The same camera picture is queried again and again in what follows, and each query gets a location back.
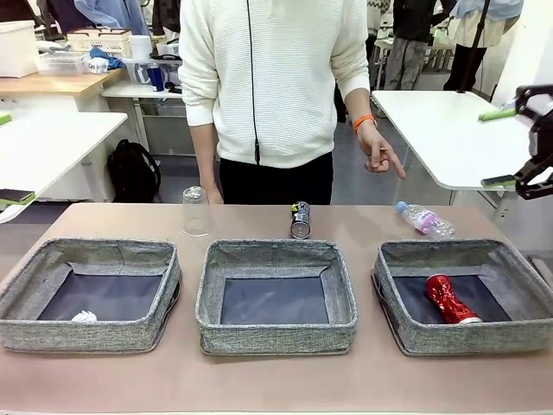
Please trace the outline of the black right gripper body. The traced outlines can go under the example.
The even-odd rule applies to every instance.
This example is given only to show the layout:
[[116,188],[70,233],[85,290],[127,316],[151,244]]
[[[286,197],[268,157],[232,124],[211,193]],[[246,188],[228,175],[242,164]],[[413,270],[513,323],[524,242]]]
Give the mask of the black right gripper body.
[[539,116],[530,129],[529,151],[533,158],[547,158],[552,154],[552,113]]

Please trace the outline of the person's left hand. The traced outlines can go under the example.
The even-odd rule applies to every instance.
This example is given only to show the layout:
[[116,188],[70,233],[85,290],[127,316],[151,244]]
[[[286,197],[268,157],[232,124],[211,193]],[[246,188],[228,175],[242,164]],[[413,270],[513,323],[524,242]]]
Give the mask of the person's left hand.
[[385,173],[393,168],[400,179],[407,177],[404,167],[390,144],[382,137],[372,121],[363,122],[357,129],[359,146],[367,157],[365,168],[372,173]]

